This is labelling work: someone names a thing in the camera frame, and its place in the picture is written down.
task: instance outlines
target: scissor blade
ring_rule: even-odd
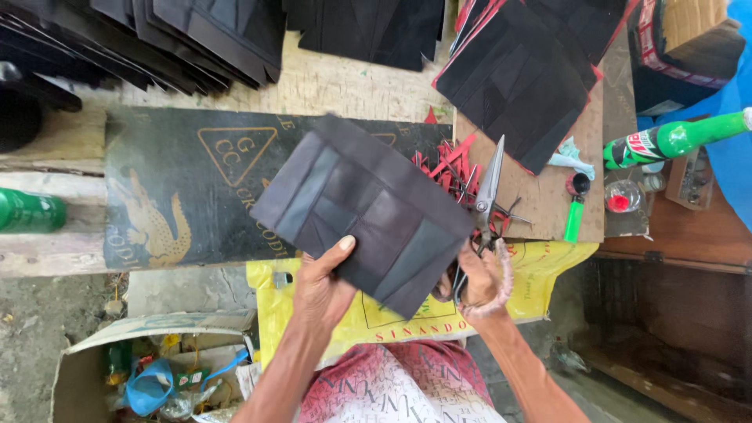
[[[482,212],[484,215],[490,215],[493,203],[496,202],[496,191],[499,189],[499,176],[502,171],[502,160],[504,159],[504,138],[505,135],[502,135],[502,139],[496,145],[496,150],[488,162],[486,175],[483,177],[483,182],[478,188],[478,197],[475,199],[475,204],[485,202],[488,205],[486,210]]]

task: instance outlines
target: yellow tag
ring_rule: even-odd
[[[180,342],[180,337],[174,333],[171,333],[169,335],[165,335],[165,337],[162,339],[162,345],[164,345],[167,348],[172,347],[173,345]]]

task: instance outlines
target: red bottle cap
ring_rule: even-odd
[[[629,206],[629,200],[625,196],[615,195],[608,199],[607,206],[612,212],[621,213]]]

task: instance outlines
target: crocodile logo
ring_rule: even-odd
[[[133,228],[128,229],[131,244],[143,245],[151,255],[149,267],[173,266],[180,262],[190,249],[191,233],[188,220],[183,214],[180,199],[172,196],[172,216],[175,219],[177,237],[167,223],[167,219],[156,209],[149,199],[146,189],[138,182],[134,169],[130,172],[131,189],[126,188],[115,178],[109,178],[115,195],[125,205],[128,219]]]

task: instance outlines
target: patchwork leather wallet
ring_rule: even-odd
[[[315,258],[355,236],[335,273],[405,318],[474,227],[410,160],[331,114],[300,141],[251,215]]]

